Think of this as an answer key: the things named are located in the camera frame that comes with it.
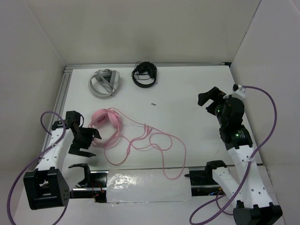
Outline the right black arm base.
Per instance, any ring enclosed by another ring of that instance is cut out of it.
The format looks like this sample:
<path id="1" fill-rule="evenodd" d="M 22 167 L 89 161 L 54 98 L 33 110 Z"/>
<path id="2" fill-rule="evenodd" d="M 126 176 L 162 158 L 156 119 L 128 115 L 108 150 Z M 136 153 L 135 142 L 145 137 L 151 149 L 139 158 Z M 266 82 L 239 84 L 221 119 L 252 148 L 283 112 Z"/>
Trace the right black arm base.
<path id="1" fill-rule="evenodd" d="M 226 168 L 227 165 L 222 160 L 209 161 L 203 168 L 189 170 L 184 177 L 189 178 L 192 188 L 210 188 L 217 185 L 212 172 L 219 167 Z"/>

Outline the black wired headphones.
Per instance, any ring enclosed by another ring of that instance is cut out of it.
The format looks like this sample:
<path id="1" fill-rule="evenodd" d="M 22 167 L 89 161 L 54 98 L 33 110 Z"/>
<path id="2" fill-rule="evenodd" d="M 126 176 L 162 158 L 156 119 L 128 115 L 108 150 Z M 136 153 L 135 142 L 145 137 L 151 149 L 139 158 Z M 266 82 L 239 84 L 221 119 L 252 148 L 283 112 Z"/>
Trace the black wired headphones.
<path id="1" fill-rule="evenodd" d="M 131 73 L 131 77 L 135 85 L 140 88 L 150 88 L 157 83 L 157 67 L 155 64 L 149 61 L 138 61 L 135 64 L 135 68 Z M 151 83 L 144 84 L 139 81 L 152 80 Z"/>

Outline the grey white headphones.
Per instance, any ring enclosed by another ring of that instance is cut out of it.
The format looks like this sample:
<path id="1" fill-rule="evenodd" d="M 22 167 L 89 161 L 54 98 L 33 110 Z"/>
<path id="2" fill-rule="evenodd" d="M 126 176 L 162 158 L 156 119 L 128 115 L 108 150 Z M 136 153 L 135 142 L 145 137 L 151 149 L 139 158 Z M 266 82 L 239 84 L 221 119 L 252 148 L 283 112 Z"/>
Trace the grey white headphones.
<path id="1" fill-rule="evenodd" d="M 98 91 L 92 80 L 95 79 L 97 83 L 106 90 L 107 93 Z M 119 86 L 120 73 L 116 70 L 103 69 L 95 71 L 90 77 L 88 87 L 90 92 L 99 99 L 110 98 L 116 93 Z"/>

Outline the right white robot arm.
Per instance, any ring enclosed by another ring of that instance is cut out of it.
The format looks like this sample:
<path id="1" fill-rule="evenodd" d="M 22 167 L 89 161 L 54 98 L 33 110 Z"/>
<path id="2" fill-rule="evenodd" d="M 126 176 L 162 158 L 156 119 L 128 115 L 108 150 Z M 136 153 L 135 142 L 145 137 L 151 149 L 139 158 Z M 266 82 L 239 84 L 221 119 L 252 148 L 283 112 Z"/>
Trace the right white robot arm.
<path id="1" fill-rule="evenodd" d="M 248 86 L 235 84 L 230 94 L 213 87 L 198 95 L 199 106 L 212 100 L 206 110 L 216 116 L 220 124 L 220 137 L 239 177 L 236 181 L 222 160 L 206 164 L 205 180 L 210 184 L 217 183 L 228 197 L 228 202 L 203 221 L 203 225 L 214 220 L 229 205 L 233 206 L 233 219 L 237 225 L 272 225 L 283 215 L 280 205 L 276 205 L 269 196 L 255 160 L 256 153 L 266 142 L 254 148 L 250 133 L 242 124 L 245 113 L 243 99 L 247 89 Z"/>

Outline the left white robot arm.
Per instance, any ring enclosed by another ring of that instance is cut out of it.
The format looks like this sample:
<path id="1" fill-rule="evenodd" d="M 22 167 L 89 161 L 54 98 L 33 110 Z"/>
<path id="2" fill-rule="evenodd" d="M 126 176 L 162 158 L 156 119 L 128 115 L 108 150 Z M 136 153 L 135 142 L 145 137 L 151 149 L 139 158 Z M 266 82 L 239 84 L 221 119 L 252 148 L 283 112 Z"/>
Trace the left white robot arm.
<path id="1" fill-rule="evenodd" d="M 23 178 L 29 206 L 32 210 L 65 207 L 71 190 L 79 184 L 87 187 L 92 174 L 87 163 L 72 164 L 63 171 L 65 158 L 69 155 L 90 158 L 87 152 L 94 139 L 100 139 L 99 131 L 81 126 L 81 114 L 68 111 L 65 119 L 59 118 L 51 126 L 51 140 L 34 171 Z"/>

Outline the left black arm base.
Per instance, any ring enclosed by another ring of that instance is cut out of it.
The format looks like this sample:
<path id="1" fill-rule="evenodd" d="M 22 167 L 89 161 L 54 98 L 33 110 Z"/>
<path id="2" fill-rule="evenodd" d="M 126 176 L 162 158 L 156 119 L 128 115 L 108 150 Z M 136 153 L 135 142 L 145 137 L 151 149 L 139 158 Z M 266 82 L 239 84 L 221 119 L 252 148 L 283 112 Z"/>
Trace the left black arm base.
<path id="1" fill-rule="evenodd" d="M 70 190 L 106 191 L 108 171 L 93 171 L 87 163 L 73 164 L 65 177 Z"/>

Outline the pink wired headphones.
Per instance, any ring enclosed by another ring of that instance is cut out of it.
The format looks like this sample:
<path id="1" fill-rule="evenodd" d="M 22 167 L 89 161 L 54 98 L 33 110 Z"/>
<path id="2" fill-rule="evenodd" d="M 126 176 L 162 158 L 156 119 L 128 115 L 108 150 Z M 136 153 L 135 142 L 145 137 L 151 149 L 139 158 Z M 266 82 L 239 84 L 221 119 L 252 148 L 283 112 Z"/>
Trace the pink wired headphones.
<path id="1" fill-rule="evenodd" d="M 129 121 L 133 122 L 134 124 L 140 125 L 143 128 L 143 134 L 137 137 L 134 137 L 133 139 L 128 139 L 126 136 L 122 134 L 123 130 L 123 121 L 122 117 L 125 117 Z M 148 151 L 150 148 L 154 148 L 161 153 L 161 158 L 162 158 L 162 172 L 163 175 L 168 179 L 168 180 L 176 180 L 178 179 L 184 172 L 185 165 L 186 165 L 186 157 L 187 157 L 187 147 L 185 143 L 178 137 L 163 132 L 155 127 L 152 127 L 146 123 L 140 123 L 137 122 L 128 116 L 126 116 L 122 111 L 115 107 L 110 107 L 107 109 L 99 109 L 95 111 L 91 117 L 91 121 L 88 125 L 89 128 L 95 128 L 98 130 L 100 127 L 102 127 L 106 123 L 110 123 L 112 127 L 115 129 L 114 133 L 104 142 L 100 142 L 99 138 L 95 138 L 92 141 L 92 146 L 102 149 L 104 152 L 104 157 L 107 160 L 107 162 L 113 166 L 121 166 L 123 165 L 128 156 L 130 155 L 130 152 L 132 149 L 135 149 L 136 151 L 140 152 L 145 152 Z M 156 135 L 164 135 L 167 136 L 170 139 L 170 145 L 168 148 L 163 149 L 158 143 L 153 142 L 152 138 Z M 127 148 L 126 148 L 126 155 L 124 159 L 118 163 L 113 163 L 110 161 L 106 155 L 106 151 L 113 148 L 116 146 L 117 142 L 119 142 L 119 139 L 124 138 L 127 142 Z M 170 150 L 173 147 L 173 139 L 176 139 L 179 141 L 183 148 L 184 148 L 184 158 L 183 158 L 183 165 L 180 170 L 180 173 L 176 177 L 169 177 L 167 176 L 165 172 L 165 158 L 164 158 L 164 152 Z"/>

